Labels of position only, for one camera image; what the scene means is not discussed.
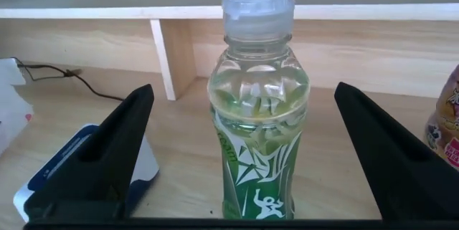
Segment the green tea bottle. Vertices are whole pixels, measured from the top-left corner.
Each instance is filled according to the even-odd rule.
[[[224,0],[224,40],[207,85],[222,148],[226,219],[293,219],[292,180],[309,78],[287,45],[294,0]]]

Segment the black cable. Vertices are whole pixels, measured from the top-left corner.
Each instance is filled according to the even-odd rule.
[[[24,68],[26,70],[26,72],[29,74],[30,78],[32,79],[32,81],[39,81],[39,80],[48,80],[48,79],[63,79],[63,78],[66,78],[66,77],[76,77],[77,79],[81,80],[87,88],[89,88],[89,90],[91,90],[92,93],[94,93],[95,95],[99,96],[99,97],[104,97],[104,98],[109,98],[109,99],[113,99],[113,100],[118,100],[118,101],[124,101],[123,98],[120,98],[120,97],[114,97],[114,96],[110,96],[110,95],[105,95],[105,94],[101,94],[97,91],[95,91],[91,85],[89,85],[89,83],[86,82],[86,80],[84,80],[83,78],[81,78],[80,76],[76,75],[73,71],[71,70],[67,70],[67,71],[64,71],[64,70],[61,70],[57,67],[54,67],[52,65],[47,65],[47,64],[24,64],[23,62],[21,62],[21,60],[17,59],[16,57],[12,57],[14,58],[19,64],[18,64],[18,67],[19,68]],[[42,69],[42,68],[49,68],[49,69],[54,69],[54,70],[57,70],[59,72],[62,73],[62,76],[54,76],[54,77],[41,77],[41,78],[34,78],[32,76],[32,73],[30,73],[29,69]]]

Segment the running figure logo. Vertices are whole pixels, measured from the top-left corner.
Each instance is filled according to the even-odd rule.
[[[278,209],[282,208],[284,203],[280,200],[278,202],[274,202],[273,197],[265,197],[263,200],[258,199],[260,195],[260,189],[255,191],[255,197],[253,198],[253,202],[261,208],[261,212],[258,214],[257,219],[266,219],[269,216],[276,215],[278,218],[283,218],[282,212]]]

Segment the light wood surface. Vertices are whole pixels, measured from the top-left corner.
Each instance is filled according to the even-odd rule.
[[[146,20],[0,19],[0,57],[160,72]]]
[[[195,75],[210,76],[227,47],[223,21],[156,25],[158,30],[135,20],[0,20],[0,57],[162,72],[175,100]],[[295,22],[290,46],[314,87],[335,88],[345,80],[372,92],[438,97],[459,63],[458,38],[455,21],[313,20]]]
[[[197,74],[210,76],[227,48],[220,20],[191,24]],[[363,90],[438,97],[459,63],[459,23],[295,21],[289,44],[314,87],[346,81]]]
[[[177,100],[196,78],[189,21],[152,19],[150,24],[166,95],[169,100]]]
[[[52,75],[37,70],[36,76]],[[161,76],[147,72],[88,69],[82,76],[105,94],[126,96],[153,84],[156,100],[147,138],[160,174],[136,216],[219,218],[222,202],[221,151],[209,114],[206,80],[197,80],[176,102],[166,99]],[[119,102],[96,97],[75,79],[18,87],[35,115],[0,156],[0,229],[23,222],[13,195],[85,123],[100,123]],[[435,99],[369,94],[420,136]],[[333,90],[313,88],[298,151],[293,195],[297,218],[378,219],[378,208],[333,100]]]
[[[0,18],[221,19],[222,0],[2,0]],[[459,20],[459,0],[296,0],[295,19]]]

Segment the shelf support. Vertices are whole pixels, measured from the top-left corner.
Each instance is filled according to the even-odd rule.
[[[177,100],[196,78],[189,21],[151,19],[156,51],[168,100]]]

